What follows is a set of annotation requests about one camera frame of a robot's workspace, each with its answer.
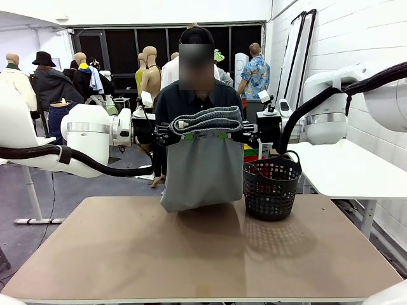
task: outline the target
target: beige tabletop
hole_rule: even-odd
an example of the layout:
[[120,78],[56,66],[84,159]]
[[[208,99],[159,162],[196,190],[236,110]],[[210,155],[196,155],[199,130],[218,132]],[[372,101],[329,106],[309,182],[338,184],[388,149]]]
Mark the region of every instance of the beige tabletop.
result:
[[244,201],[166,213],[155,197],[87,198],[2,293],[26,302],[361,301],[401,281],[323,195],[280,222]]

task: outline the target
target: black basket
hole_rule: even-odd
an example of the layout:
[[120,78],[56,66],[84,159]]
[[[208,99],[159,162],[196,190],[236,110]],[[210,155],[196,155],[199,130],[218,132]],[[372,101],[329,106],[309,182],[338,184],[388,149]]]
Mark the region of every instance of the black basket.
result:
[[291,213],[302,169],[297,153],[287,153],[295,154],[298,161],[278,156],[244,163],[243,193],[246,210],[253,217],[282,220]]

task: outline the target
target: floral shirt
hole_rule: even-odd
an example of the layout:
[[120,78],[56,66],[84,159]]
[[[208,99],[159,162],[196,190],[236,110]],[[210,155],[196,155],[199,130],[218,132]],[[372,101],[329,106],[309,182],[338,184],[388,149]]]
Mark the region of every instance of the floral shirt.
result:
[[257,56],[246,64],[240,76],[247,81],[242,98],[259,98],[259,92],[270,84],[270,66]]

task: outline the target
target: green hat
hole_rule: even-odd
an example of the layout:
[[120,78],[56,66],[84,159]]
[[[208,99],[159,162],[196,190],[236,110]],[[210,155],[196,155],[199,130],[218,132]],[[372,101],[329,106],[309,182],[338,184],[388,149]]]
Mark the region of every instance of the green hat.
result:
[[221,52],[219,52],[218,49],[215,49],[215,60],[217,62],[221,62],[222,60],[224,60],[224,56],[221,54]]

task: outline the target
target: window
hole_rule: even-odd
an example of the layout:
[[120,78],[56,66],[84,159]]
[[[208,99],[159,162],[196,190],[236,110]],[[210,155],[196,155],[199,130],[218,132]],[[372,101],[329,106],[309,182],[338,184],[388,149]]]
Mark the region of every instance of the window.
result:
[[99,62],[100,69],[104,70],[102,45],[100,44],[100,36],[99,35],[83,35],[83,36],[79,36],[79,41],[81,43],[81,52],[85,53],[86,58],[88,60],[88,64],[90,62],[90,59],[93,57],[94,59],[96,59]]
[[245,25],[231,28],[231,71],[235,72],[235,54],[244,53],[249,58],[249,46],[261,42],[261,25]]
[[214,38],[215,49],[218,49],[224,56],[224,60],[217,63],[219,68],[229,71],[229,27],[207,27]]
[[138,70],[134,30],[107,30],[106,43],[113,74],[135,73]]
[[140,53],[147,46],[154,46],[157,49],[156,64],[159,67],[168,62],[165,29],[137,29],[137,40]]

